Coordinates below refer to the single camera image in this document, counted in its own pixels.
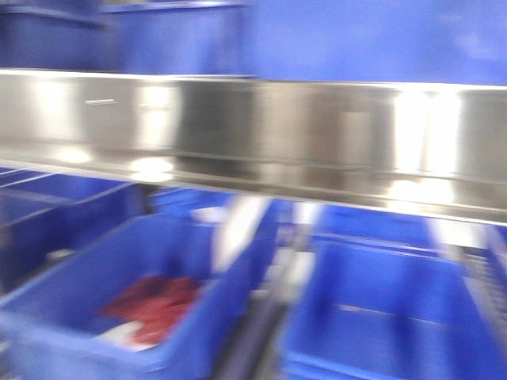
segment metal rail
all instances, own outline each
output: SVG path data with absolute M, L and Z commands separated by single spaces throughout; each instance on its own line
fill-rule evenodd
M 507 224 L 507 88 L 0 71 L 0 160 Z

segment metal bar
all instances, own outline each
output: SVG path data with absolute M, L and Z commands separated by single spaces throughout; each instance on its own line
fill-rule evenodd
M 0 161 L 507 224 L 505 87 L 0 70 L 0 88 Z

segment blue container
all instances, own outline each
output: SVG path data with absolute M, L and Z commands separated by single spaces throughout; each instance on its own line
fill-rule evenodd
M 99 11 L 98 0 L 0 0 L 0 9 L 7 6 L 41 8 L 54 12 L 93 15 Z
M 192 211 L 223 207 L 231 197 L 230 192 L 213 192 L 197 188 L 164 188 L 150 196 L 150 204 L 155 212 L 190 218 Z
M 505 240 L 507 229 L 495 226 L 488 226 L 487 229 L 488 247 L 485 250 L 485 257 L 507 295 L 507 240 Z
M 324 242 L 281 345 L 301 378 L 498 380 L 497 341 L 450 261 Z
M 143 213 L 137 185 L 65 174 L 17 182 L 6 194 L 61 206 L 70 246 L 80 249 L 126 220 Z
M 0 186 L 6 186 L 18 181 L 24 181 L 37 177 L 48 176 L 48 173 L 36 172 L 33 170 L 10 170 L 0 173 Z
M 106 35 L 97 15 L 0 7 L 0 67 L 107 70 L 111 59 Z
M 10 341 L 11 364 L 24 380 L 207 377 L 239 305 L 249 297 L 250 274 L 265 271 L 265 255 L 276 248 L 272 227 L 262 223 L 240 256 L 242 264 L 213 276 L 214 225 L 165 215 L 134 219 L 8 296 L 0 306 L 0 330 Z M 138 278 L 153 274 L 194 276 L 204 284 L 170 337 L 142 352 L 94 340 L 119 323 L 97 309 Z
M 354 244 L 437 256 L 441 247 L 427 218 L 353 207 L 325 206 L 314 226 L 313 241 Z
M 0 293 L 19 285 L 68 246 L 63 213 L 52 203 L 0 194 Z
M 244 1 L 106 6 L 118 70 L 135 74 L 247 74 Z
M 507 84 L 507 2 L 256 0 L 260 78 Z

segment reflective metal surface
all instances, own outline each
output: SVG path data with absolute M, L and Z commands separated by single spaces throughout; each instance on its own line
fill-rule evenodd
M 0 159 L 507 224 L 507 88 L 0 71 Z

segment stainless steel shelf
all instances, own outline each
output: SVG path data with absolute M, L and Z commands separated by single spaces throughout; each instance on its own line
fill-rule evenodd
M 507 88 L 0 71 L 0 160 L 507 225 Z

